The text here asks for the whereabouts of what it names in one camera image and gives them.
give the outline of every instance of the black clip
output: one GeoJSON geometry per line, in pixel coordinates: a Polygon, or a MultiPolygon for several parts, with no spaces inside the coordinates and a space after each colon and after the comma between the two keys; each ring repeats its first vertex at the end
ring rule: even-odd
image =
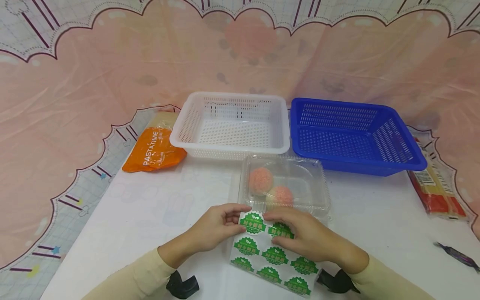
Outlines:
{"type": "Polygon", "coordinates": [[[317,282],[326,286],[332,293],[343,294],[349,290],[353,290],[360,294],[360,291],[353,285],[350,277],[342,269],[337,272],[335,277],[331,276],[327,271],[322,270],[317,282]]]}
{"type": "Polygon", "coordinates": [[[175,271],[170,275],[170,280],[167,283],[167,291],[169,291],[173,297],[178,299],[187,299],[199,290],[200,287],[198,286],[197,278],[195,278],[195,276],[182,281],[178,271],[175,271]]]}

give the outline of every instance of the green sticker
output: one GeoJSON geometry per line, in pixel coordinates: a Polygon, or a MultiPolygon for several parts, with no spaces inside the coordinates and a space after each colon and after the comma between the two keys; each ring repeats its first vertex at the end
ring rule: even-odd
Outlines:
{"type": "Polygon", "coordinates": [[[249,272],[254,271],[254,269],[252,268],[252,264],[246,258],[237,257],[236,259],[231,260],[230,262],[232,264],[236,265],[237,267],[239,267],[240,269],[243,269],[243,270],[246,270],[246,271],[249,271],[249,272]]]}
{"type": "Polygon", "coordinates": [[[262,217],[256,213],[248,213],[240,221],[241,225],[247,228],[247,232],[251,234],[258,234],[260,231],[265,231],[267,225],[264,224],[262,217]]]}
{"type": "Polygon", "coordinates": [[[238,242],[233,243],[233,247],[237,248],[240,253],[245,255],[260,254],[260,250],[257,248],[257,243],[251,238],[242,238],[238,242]]]}
{"type": "Polygon", "coordinates": [[[278,271],[272,267],[265,267],[262,270],[257,271],[257,274],[261,278],[266,279],[270,282],[278,283],[278,284],[282,283],[282,280],[280,279],[280,275],[278,274],[278,271]]]}
{"type": "Polygon", "coordinates": [[[311,260],[306,259],[303,256],[297,258],[296,261],[292,261],[290,265],[293,266],[295,270],[297,270],[297,272],[299,272],[300,274],[309,275],[313,273],[318,273],[318,269],[315,263],[311,260]]]}
{"type": "Polygon", "coordinates": [[[310,295],[312,291],[308,289],[308,284],[300,277],[293,277],[289,281],[286,281],[284,285],[294,293],[299,295],[310,295]]]}
{"type": "Polygon", "coordinates": [[[271,227],[268,228],[268,233],[273,235],[273,236],[282,236],[285,238],[293,238],[294,235],[292,231],[290,230],[290,227],[288,227],[286,224],[277,222],[273,224],[271,227]]]}
{"type": "Polygon", "coordinates": [[[287,255],[279,247],[270,247],[262,256],[271,264],[288,264],[287,255]]]}

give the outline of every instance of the beige long sleeve shirt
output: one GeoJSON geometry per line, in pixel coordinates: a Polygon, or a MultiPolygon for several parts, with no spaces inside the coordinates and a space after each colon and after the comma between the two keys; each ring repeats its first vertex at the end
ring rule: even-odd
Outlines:
{"type": "MultiPolygon", "coordinates": [[[[158,255],[157,249],[153,249],[109,276],[84,300],[158,300],[165,294],[174,271],[158,255]]],[[[365,270],[349,276],[363,299],[433,300],[432,296],[372,256],[365,270]]]]}

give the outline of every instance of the sticker sheet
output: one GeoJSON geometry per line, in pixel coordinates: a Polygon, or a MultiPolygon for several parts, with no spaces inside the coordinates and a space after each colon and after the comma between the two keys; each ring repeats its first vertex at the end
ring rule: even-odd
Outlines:
{"type": "Polygon", "coordinates": [[[309,298],[320,266],[303,256],[272,244],[274,236],[294,238],[283,223],[267,222],[263,213],[250,211],[240,215],[239,223],[247,228],[233,241],[230,263],[266,281],[309,298]]]}

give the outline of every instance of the white table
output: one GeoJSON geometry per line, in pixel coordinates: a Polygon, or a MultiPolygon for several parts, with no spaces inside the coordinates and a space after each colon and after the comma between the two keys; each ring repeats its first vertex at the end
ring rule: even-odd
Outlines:
{"type": "MultiPolygon", "coordinates": [[[[429,218],[406,172],[387,178],[326,175],[334,231],[438,300],[478,298],[480,276],[432,243],[453,246],[480,262],[479,241],[466,223],[429,218]]],[[[239,181],[238,163],[191,157],[159,172],[120,171],[42,299],[80,299],[108,275],[185,231],[211,205],[236,202],[239,181]]],[[[180,267],[184,280],[196,275],[200,285],[190,299],[301,299],[229,265],[231,243],[197,254],[180,267]]],[[[318,284],[312,293],[312,299],[356,298],[352,292],[331,294],[318,284]]]]}

